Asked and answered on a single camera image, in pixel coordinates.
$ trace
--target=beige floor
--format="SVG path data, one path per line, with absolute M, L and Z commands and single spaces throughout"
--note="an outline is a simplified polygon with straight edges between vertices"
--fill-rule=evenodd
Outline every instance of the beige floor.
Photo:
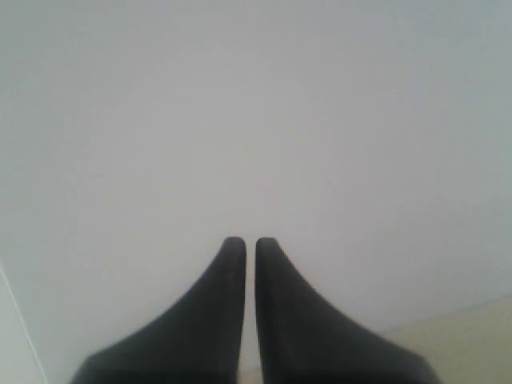
M 426 356 L 445 384 L 512 384 L 512 298 L 384 336 Z M 261 382 L 260 370 L 241 374 L 243 384 Z

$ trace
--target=white ceiling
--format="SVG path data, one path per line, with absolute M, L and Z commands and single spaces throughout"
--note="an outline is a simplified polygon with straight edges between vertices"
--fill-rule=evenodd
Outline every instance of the white ceiling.
M 251 257 L 278 237 L 376 330 L 512 294 L 511 12 L 4 4 L 0 257 L 50 382 L 167 308 L 227 235 Z

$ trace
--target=white wall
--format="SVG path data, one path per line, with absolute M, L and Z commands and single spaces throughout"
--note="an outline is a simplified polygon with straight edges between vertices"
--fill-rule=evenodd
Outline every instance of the white wall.
M 50 383 L 228 234 L 277 236 L 377 330 L 512 294 L 511 12 L 4 3 L 0 257 Z
M 0 382 L 43 384 L 44 376 L 0 266 Z

